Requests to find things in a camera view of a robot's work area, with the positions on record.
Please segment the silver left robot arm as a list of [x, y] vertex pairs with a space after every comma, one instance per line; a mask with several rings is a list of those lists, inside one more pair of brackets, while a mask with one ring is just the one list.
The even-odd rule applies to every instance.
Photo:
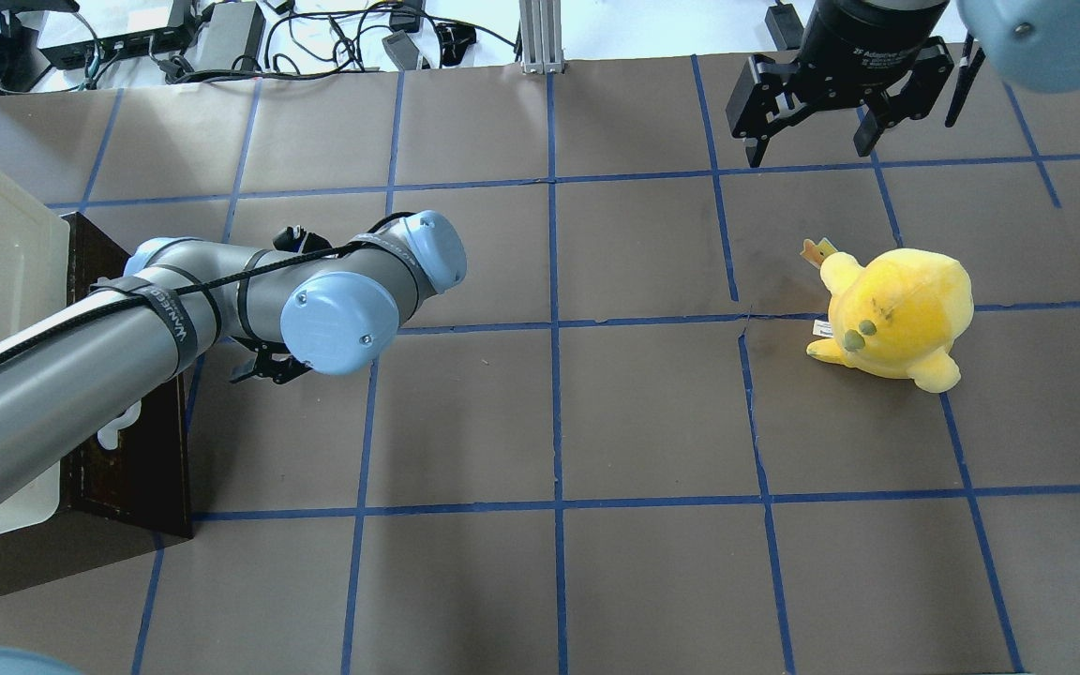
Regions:
[[0, 341], [0, 505], [224, 338], [281, 355], [252, 365], [258, 379], [347, 375], [467, 273], [461, 237], [434, 210], [311, 252], [151, 239], [123, 276]]

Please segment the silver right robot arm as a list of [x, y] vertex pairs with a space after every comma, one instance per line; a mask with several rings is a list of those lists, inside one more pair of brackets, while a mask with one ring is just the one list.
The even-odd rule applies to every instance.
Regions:
[[788, 63], [746, 60], [725, 112], [750, 167], [777, 133], [811, 114], [862, 111], [853, 146], [869, 157], [888, 129], [924, 119], [956, 79], [944, 123], [963, 111], [984, 64], [1038, 93], [1080, 90], [1080, 1], [959, 1], [959, 57], [935, 33], [946, 1], [818, 1]]

